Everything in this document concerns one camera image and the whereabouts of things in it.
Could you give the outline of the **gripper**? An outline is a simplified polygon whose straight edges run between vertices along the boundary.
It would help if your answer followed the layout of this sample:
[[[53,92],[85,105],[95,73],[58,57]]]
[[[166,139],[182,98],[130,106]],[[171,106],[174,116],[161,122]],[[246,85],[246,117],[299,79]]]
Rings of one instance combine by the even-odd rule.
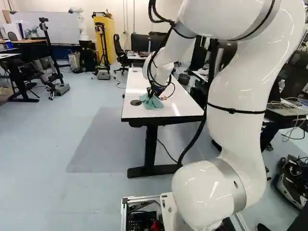
[[[153,96],[156,96],[159,98],[159,96],[165,91],[165,87],[159,87],[157,85],[151,85],[147,88],[147,96],[148,98],[152,98]]]

